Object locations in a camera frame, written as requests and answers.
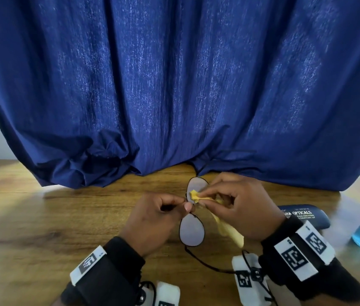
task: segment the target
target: person's left hand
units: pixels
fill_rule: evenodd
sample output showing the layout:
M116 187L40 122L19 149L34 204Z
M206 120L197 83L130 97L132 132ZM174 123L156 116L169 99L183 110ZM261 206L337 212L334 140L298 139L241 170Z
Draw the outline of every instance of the person's left hand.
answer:
M162 211L170 205L172 210ZM183 197L147 192L133 208L119 236L140 256L146 257L163 246L177 222L192 208L193 204L185 202Z

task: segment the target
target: curtain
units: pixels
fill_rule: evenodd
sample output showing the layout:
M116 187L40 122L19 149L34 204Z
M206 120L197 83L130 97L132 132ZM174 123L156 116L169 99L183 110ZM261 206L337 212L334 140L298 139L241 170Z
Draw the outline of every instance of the curtain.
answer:
M360 0L0 0L0 129L41 185L360 175Z

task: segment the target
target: yellow cloth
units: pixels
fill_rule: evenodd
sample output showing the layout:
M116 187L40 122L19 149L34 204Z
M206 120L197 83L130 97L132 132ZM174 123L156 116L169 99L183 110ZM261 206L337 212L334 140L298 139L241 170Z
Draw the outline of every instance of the yellow cloth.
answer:
M211 197L198 197L198 192L196 190L190 191L191 199L198 203L199 200L211 200L215 201L221 205L224 204L223 200L218 196L218 198L215 200ZM219 219L216 215L211 213L217 222L218 231L222 236L228 236L231 237L231 239L237 244L238 247L242 248L244 246L244 237L231 225L226 223L225 221L222 221Z

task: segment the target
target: wooden table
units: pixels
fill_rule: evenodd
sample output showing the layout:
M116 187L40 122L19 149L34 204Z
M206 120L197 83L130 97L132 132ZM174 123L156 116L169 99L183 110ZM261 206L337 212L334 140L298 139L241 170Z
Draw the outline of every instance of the wooden table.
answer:
M0 305L49 305L68 282L70 271L118 233L142 192L182 196L193 176L191 166L178 165L147 177L128 175L106 188L41 188L20 163L0 161ZM205 177L210 181L214 176ZM360 281L360 248L349 242L360 224L360 203L347 196L360 201L360 179L347 195L264 185L278 205L308 203L323 209L332 222L324 235ZM193 252L213 266L231 268L239 249L218 234L208 211L201 209L197 214L206 238ZM258 243L246 245L251 252L261 251ZM240 305L234 276L211 271L193 259L184 251L178 232L147 259L143 279L179 286L180 305Z

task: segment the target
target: hand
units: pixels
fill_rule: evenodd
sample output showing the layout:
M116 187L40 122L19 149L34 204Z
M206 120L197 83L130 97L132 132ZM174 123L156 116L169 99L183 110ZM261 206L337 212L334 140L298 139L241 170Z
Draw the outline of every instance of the hand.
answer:
M286 219L259 180L233 173L221 173L199 197L220 194L225 205L200 200L214 215L233 226L244 237L262 241Z
M171 211L162 211L167 207ZM183 197L172 194L147 192L133 208L128 221L120 232L140 256L146 257L163 246L177 222L193 208Z

